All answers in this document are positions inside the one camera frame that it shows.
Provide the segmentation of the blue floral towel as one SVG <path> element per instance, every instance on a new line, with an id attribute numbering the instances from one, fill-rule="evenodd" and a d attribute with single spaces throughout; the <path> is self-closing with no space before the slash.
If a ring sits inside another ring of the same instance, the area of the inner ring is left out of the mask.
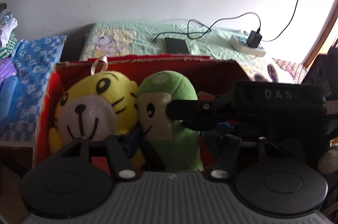
<path id="1" fill-rule="evenodd" d="M 53 66 L 60 61 L 67 36 L 20 40 L 11 60 L 17 70 L 18 97 L 8 125 L 1 127 L 2 147 L 33 147 L 42 98 Z"/>

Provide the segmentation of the pile of folded clothes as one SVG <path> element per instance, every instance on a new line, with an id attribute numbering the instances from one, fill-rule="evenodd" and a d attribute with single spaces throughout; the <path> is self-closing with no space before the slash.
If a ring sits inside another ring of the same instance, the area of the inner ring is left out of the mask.
<path id="1" fill-rule="evenodd" d="M 13 31 L 17 26 L 18 21 L 11 12 L 6 12 L 1 16 L 1 59 L 10 57 L 13 52 L 17 42 Z"/>

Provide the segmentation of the purple plastic package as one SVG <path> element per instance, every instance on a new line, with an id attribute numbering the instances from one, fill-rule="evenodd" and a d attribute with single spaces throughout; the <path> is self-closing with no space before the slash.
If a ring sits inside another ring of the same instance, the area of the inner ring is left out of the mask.
<path id="1" fill-rule="evenodd" d="M 16 74 L 17 70 L 11 58 L 0 58 L 0 86 L 3 85 L 7 78 Z"/>

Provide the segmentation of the white power strip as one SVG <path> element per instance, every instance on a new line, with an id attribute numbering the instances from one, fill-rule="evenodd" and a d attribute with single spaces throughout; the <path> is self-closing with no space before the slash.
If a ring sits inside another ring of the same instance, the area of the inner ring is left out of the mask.
<path id="1" fill-rule="evenodd" d="M 249 47 L 246 43 L 246 38 L 243 35 L 232 35 L 229 39 L 229 42 L 231 46 L 238 52 L 258 57 L 263 57 L 266 54 L 266 51 L 261 45 L 259 45 L 257 48 Z"/>

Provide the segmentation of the red cardboard box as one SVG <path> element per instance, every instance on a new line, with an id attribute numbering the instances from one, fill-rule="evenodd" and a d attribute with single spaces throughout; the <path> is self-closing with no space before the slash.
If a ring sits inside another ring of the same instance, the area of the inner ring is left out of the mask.
<path id="1" fill-rule="evenodd" d="M 57 102 L 66 90 L 89 76 L 93 63 L 93 60 L 73 61 L 53 66 L 35 130 L 33 165 L 50 156 L 48 132 L 54 124 Z M 249 80 L 246 72 L 235 60 L 214 60 L 208 56 L 162 54 L 111 57 L 108 60 L 108 69 L 123 73 L 137 84 L 156 72 L 176 71 L 186 76 L 197 91 L 213 95 L 228 93 L 237 80 Z"/>

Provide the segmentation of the green yellow bed sheet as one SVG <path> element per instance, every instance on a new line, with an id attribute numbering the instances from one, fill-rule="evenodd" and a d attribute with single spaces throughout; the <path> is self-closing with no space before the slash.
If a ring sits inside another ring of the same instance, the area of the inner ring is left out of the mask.
<path id="1" fill-rule="evenodd" d="M 184 54 L 234 60 L 249 78 L 260 74 L 270 79 L 268 66 L 277 72 L 280 83 L 294 83 L 292 75 L 279 68 L 268 55 L 257 56 L 236 50 L 232 42 L 244 44 L 247 35 L 214 27 L 208 30 L 197 23 L 152 23 L 150 21 L 113 21 L 96 23 L 88 33 L 80 60 L 126 55 Z"/>

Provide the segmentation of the black power adapter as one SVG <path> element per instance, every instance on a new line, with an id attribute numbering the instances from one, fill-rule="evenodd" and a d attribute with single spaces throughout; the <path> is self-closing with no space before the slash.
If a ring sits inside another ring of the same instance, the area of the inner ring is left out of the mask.
<path id="1" fill-rule="evenodd" d="M 260 29 L 257 29 L 256 31 L 251 31 L 246 41 L 246 44 L 249 48 L 257 48 L 261 40 L 262 35 L 260 34 Z"/>

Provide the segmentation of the black smartphone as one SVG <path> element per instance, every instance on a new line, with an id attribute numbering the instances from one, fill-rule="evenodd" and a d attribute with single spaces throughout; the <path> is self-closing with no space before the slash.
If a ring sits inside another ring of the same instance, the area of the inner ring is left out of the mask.
<path id="1" fill-rule="evenodd" d="M 179 55 L 189 55 L 190 51 L 185 40 L 177 38 L 168 38 L 164 39 L 164 48 L 168 54 L 179 54 Z"/>

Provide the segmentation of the yellow tiger plush toy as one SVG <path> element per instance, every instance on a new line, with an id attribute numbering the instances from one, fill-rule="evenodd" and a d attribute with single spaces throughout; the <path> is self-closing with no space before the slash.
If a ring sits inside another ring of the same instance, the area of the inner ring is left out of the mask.
<path id="1" fill-rule="evenodd" d="M 99 142 L 128 134 L 139 122 L 137 90 L 135 81 L 108 70 L 105 56 L 96 59 L 90 75 L 69 88 L 56 106 L 55 125 L 48 135 L 50 152 L 79 137 Z"/>

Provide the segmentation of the wooden door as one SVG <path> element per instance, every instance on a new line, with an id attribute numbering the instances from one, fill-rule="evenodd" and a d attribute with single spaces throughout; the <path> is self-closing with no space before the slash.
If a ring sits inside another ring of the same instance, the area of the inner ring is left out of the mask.
<path id="1" fill-rule="evenodd" d="M 337 21 L 337 3 L 335 3 L 335 5 L 333 6 L 333 10 L 329 14 L 328 19 L 325 22 L 323 30 L 319 34 L 317 41 L 315 42 L 311 51 L 309 52 L 309 54 L 307 55 L 307 57 L 303 61 L 303 66 L 305 68 L 308 68 L 312 64 L 313 60 L 315 59 L 315 57 L 319 53 L 320 49 L 324 45 L 325 41 L 327 40 L 327 38 L 328 38 L 330 32 L 332 31 L 332 28 L 333 28 L 336 21 Z"/>

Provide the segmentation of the green plush toy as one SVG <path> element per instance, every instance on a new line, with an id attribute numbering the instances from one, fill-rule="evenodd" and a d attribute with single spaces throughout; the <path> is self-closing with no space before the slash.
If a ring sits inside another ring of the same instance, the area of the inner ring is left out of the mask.
<path id="1" fill-rule="evenodd" d="M 136 94 L 139 121 L 166 171 L 202 171 L 199 133 L 170 120 L 166 106 L 172 100 L 197 100 L 186 76 L 175 71 L 156 72 L 143 80 Z"/>

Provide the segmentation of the brown patterned blanket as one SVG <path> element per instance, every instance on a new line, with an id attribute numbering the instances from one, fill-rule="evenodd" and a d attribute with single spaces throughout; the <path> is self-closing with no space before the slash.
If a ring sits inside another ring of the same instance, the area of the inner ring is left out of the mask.
<path id="1" fill-rule="evenodd" d="M 292 61 L 286 61 L 275 58 L 273 58 L 273 60 L 279 66 L 279 68 L 290 73 L 295 82 L 302 82 L 302 80 L 308 73 L 308 70 L 301 63 L 295 63 Z"/>

